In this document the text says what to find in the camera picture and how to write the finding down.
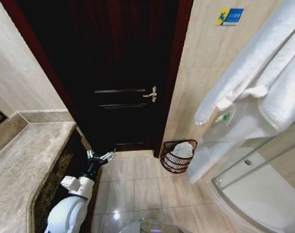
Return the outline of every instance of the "white robot body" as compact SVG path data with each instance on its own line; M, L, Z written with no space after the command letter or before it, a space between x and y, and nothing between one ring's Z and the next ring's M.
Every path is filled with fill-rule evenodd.
M87 214L86 199L68 197L50 212L45 233L78 233Z
M61 185L69 190L70 195L80 196L90 200L93 193L95 182L87 177L79 177L76 179L72 176L65 176L61 181Z

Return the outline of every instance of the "hanging towel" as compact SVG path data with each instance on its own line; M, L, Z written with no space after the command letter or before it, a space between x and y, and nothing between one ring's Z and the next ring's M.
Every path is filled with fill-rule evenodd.
M295 0L279 6L199 107L197 124L215 107L233 116L204 133L187 169L191 183L246 140L275 136L295 121L295 15L288 10L295 12Z
M276 56L271 60L260 78L252 88L247 88L242 92L239 98L245 98L251 94L256 98L267 95L270 86L277 79L279 74L288 65L295 56L295 31L287 40L284 46L278 51Z
M259 99L259 111L278 133L295 121L295 57L271 86L267 96Z
M260 76L294 31L295 0L284 0L203 100L195 123L207 122L215 108L220 111L228 108Z

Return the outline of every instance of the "sticker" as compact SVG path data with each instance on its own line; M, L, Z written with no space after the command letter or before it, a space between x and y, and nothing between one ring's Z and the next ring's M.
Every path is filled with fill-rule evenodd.
M230 113L221 115L215 121L216 122L219 122L219 121L227 121L229 119L229 116L230 116Z
M243 11L243 8L222 8L216 26L236 26Z

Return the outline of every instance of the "shower enclosure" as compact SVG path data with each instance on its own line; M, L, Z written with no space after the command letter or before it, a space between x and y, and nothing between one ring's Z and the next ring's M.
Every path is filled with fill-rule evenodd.
M263 232L295 233L295 123L275 137L250 139L232 151L210 188L232 219L244 219L246 226Z

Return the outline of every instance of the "door handle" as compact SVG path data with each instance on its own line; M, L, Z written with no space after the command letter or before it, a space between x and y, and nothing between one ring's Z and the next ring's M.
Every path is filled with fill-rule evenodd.
M152 87L152 93L151 93L151 94L143 95L143 97L150 97L150 96L152 96L152 102L155 103L155 101L156 101L156 96L157 96L157 93L156 93L156 86L153 86L153 87Z

